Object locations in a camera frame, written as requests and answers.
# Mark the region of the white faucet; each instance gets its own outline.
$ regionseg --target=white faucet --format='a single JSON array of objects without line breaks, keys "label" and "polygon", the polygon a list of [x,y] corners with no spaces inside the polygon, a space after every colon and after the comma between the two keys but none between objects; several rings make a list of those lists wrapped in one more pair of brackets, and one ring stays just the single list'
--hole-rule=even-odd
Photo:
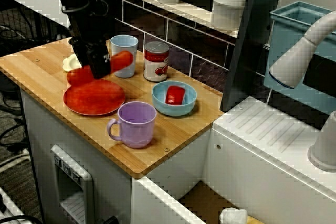
[{"label": "white faucet", "polygon": [[[279,84],[294,89],[305,75],[317,46],[336,30],[336,11],[316,21],[304,36],[269,69]],[[321,170],[336,172],[336,111],[323,126],[315,144],[308,150],[308,159]]]}]

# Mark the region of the white cloth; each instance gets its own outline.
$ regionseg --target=white cloth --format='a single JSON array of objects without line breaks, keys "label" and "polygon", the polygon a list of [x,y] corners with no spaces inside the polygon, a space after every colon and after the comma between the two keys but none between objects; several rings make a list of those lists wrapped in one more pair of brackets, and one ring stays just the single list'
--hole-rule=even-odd
[{"label": "white cloth", "polygon": [[247,211],[245,209],[226,208],[219,216],[221,224],[246,224]]}]

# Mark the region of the light blue bowl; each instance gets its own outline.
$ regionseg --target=light blue bowl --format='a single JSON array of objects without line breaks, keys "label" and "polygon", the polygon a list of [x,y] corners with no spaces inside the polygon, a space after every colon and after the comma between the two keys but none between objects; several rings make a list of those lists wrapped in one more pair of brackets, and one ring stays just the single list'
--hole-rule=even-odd
[{"label": "light blue bowl", "polygon": [[[169,86],[179,86],[185,89],[182,105],[166,104],[166,95]],[[190,85],[179,81],[163,81],[156,84],[152,89],[153,105],[162,114],[170,116],[186,115],[195,106],[197,93]]]}]

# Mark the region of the purple mug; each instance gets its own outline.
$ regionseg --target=purple mug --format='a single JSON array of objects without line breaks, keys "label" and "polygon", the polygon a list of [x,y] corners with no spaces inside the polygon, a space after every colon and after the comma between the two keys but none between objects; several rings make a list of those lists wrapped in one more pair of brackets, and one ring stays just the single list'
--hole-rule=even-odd
[{"label": "purple mug", "polygon": [[[128,102],[118,110],[119,120],[107,124],[107,132],[116,141],[122,141],[130,148],[142,148],[153,138],[156,110],[145,102]],[[120,136],[111,134],[114,124],[120,124]]]}]

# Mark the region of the wooden countertop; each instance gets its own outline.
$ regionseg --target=wooden countertop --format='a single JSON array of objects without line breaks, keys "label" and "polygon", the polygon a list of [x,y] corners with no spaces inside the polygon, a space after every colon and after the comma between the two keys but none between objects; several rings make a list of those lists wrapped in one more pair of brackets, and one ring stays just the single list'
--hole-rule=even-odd
[{"label": "wooden countertop", "polygon": [[[69,84],[62,61],[72,53],[68,39],[63,39],[0,58],[0,71],[134,178],[143,177],[195,140],[223,114],[219,110],[222,93],[169,68],[168,80],[185,82],[196,90],[193,113],[180,118],[158,113],[152,143],[139,150],[128,148],[112,140],[106,132],[107,122],[118,117],[116,112],[108,116],[83,116],[64,105],[63,94]],[[142,52],[138,51],[136,60],[132,78],[121,79],[110,74],[104,79],[124,89],[125,102],[152,104],[151,90],[156,83],[143,77]],[[118,127],[113,128],[113,134],[119,134]]]}]

